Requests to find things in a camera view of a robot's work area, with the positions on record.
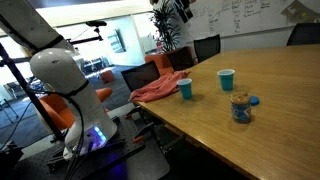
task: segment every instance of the orange chair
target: orange chair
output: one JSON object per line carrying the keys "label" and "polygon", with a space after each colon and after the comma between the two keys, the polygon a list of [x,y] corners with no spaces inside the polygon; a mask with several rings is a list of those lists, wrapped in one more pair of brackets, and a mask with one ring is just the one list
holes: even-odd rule
{"label": "orange chair", "polygon": [[[103,102],[108,97],[110,97],[110,95],[112,94],[112,89],[111,88],[98,89],[96,90],[96,93],[100,101]],[[56,94],[45,95],[39,98],[39,101],[41,102],[45,110],[48,112],[49,116],[53,120],[53,123],[56,125],[56,127],[59,130],[67,129],[72,126],[72,124],[75,121],[74,116],[71,110],[68,108],[67,104],[59,95],[56,95]],[[43,119],[43,117],[40,115],[38,111],[37,111],[37,114],[40,120],[50,130],[47,123],[45,122],[45,120]]]}
{"label": "orange chair", "polygon": [[156,63],[160,76],[174,72],[166,54],[149,54],[146,55],[144,59],[146,63],[150,61],[154,61]]}

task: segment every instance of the floor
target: floor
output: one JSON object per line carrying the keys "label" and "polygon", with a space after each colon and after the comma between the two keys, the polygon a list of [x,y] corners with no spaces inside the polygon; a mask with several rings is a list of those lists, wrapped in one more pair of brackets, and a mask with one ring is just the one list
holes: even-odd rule
{"label": "floor", "polygon": [[[96,76],[88,77],[95,89],[102,87],[110,87],[113,89],[112,98],[107,99],[103,103],[105,108],[114,110],[128,103],[130,91],[121,76],[121,71],[128,68],[131,67],[110,67],[109,69],[114,73],[116,81],[107,84],[103,84],[101,79]],[[10,104],[20,116],[29,102],[30,100],[27,98],[19,98],[18,100],[10,102]],[[37,148],[24,148],[24,155],[21,160],[55,145],[50,143],[50,140],[53,137],[40,123],[34,108],[29,107],[26,112],[27,113],[12,136],[12,140],[18,144],[18,146],[28,146],[34,143],[32,147]],[[0,113],[0,142],[3,143],[11,134],[18,119],[13,118],[14,123],[11,123],[3,116],[3,112]],[[176,137],[175,134],[165,128],[160,129],[158,133],[164,143],[166,141],[169,142],[170,139]],[[166,159],[170,164],[171,170],[169,174],[161,178],[164,180],[204,179],[205,177],[209,177],[209,179],[246,179],[243,175],[227,166],[207,151],[196,148],[186,141],[181,141],[177,144],[175,148],[166,155]]]}

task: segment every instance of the blue cap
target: blue cap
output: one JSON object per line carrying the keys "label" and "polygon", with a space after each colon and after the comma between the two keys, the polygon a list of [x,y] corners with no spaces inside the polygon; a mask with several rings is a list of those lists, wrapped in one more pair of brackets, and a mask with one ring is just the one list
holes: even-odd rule
{"label": "blue cap", "polygon": [[259,104],[259,98],[256,96],[250,96],[251,106],[256,106]]}

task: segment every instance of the whiteboard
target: whiteboard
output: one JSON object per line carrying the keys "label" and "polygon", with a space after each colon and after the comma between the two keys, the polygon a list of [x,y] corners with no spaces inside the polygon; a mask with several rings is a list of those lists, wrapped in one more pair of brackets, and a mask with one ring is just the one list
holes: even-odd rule
{"label": "whiteboard", "polygon": [[282,12],[296,1],[320,12],[319,0],[197,0],[190,4],[188,34],[192,39],[226,37],[294,26]]}

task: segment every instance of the desk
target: desk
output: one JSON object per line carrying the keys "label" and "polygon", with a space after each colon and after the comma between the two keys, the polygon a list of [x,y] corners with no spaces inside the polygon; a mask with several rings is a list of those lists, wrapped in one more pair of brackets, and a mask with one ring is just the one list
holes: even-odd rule
{"label": "desk", "polygon": [[[224,52],[191,68],[192,100],[138,104],[249,177],[319,179],[319,67],[320,45]],[[236,71],[234,91],[260,98],[251,123],[232,120],[232,92],[217,76],[226,68]]]}

